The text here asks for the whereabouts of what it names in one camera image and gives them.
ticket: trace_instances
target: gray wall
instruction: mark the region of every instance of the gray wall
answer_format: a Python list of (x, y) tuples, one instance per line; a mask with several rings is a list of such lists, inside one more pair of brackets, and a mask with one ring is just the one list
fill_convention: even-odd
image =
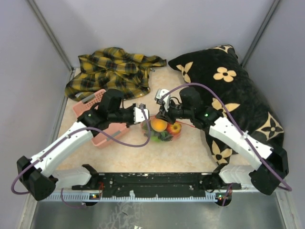
[[(305, 1), (284, 0), (247, 65), (251, 78), (285, 129), (287, 181), (300, 216), (305, 212)], [(305, 227), (305, 218), (301, 217)]]
[(229, 43), (242, 59), (273, 0), (35, 0), (74, 66), (119, 46), (171, 59)]
[(69, 70), (25, 0), (1, 2), (0, 28), (0, 228), (13, 229), (25, 200), (10, 192), (16, 161), (46, 147)]

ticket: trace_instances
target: floral pillow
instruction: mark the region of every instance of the floral pillow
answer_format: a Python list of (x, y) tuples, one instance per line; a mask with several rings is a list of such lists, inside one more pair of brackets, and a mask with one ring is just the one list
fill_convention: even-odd
[[(283, 145), (284, 130), (264, 96), (259, 92), (247, 71), (240, 66), (231, 45), (220, 45), (187, 53), (168, 62), (181, 71), (187, 82), (202, 83), (211, 88), (224, 102), (238, 125), (254, 139), (269, 145)], [(218, 100), (205, 89), (194, 86), (204, 103), (226, 112)], [(229, 163), (235, 152), (223, 142), (205, 136), (214, 160)]]

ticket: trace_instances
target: pink plastic basket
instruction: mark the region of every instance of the pink plastic basket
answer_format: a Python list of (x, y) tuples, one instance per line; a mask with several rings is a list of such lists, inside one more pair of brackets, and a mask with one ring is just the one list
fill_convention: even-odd
[[(84, 98), (83, 100), (79, 101), (76, 105), (74, 105), (72, 109), (76, 117), (79, 117), (84, 111), (88, 111), (95, 103), (100, 102), (105, 92), (106, 91), (104, 89), (101, 89), (96, 93), (88, 96), (87, 98)], [(121, 124), (121, 123), (111, 123), (109, 125), (109, 128), (104, 130), (104, 132), (111, 135), (115, 139), (120, 138), (128, 131), (129, 128), (126, 127), (126, 124)], [(96, 135), (91, 141), (93, 145), (98, 148), (103, 148), (109, 145), (111, 142), (113, 142), (111, 139), (109, 139), (103, 134)]]

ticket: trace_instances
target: gray floor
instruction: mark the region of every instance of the gray floor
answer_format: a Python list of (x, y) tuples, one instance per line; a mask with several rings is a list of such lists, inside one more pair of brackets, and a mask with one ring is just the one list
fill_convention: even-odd
[(285, 229), (276, 196), (233, 193), (215, 203), (98, 203), (71, 209), (39, 202), (31, 229)]

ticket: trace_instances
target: plaid fabric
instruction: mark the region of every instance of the plaid fabric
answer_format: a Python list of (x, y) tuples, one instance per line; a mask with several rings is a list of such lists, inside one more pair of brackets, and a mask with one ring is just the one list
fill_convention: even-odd
[(144, 96), (151, 67), (166, 65), (158, 56), (129, 54), (120, 48), (98, 50), (92, 55), (79, 56), (81, 73), (67, 83), (67, 97), (80, 101), (100, 89), (115, 88), (124, 93), (124, 99)]

